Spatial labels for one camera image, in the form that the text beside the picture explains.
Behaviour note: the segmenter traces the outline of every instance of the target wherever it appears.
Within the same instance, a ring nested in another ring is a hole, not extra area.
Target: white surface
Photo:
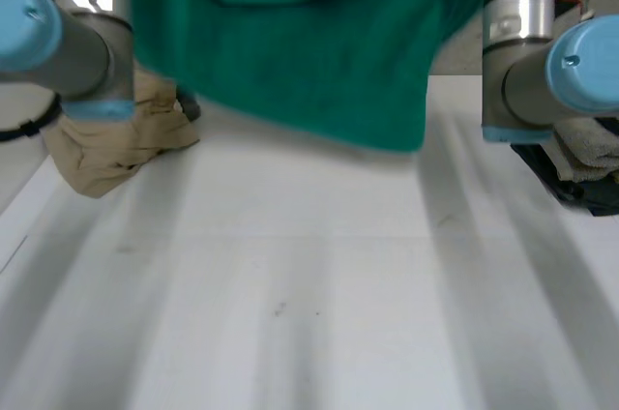
[[[0,84],[0,129],[14,128],[40,115],[50,98],[49,92],[35,86]],[[0,143],[0,212],[37,170],[45,156],[40,138]]]
[[[0,275],[0,409],[616,410],[617,221],[485,145],[480,96],[433,79],[413,158],[213,109],[101,201],[59,185]]]

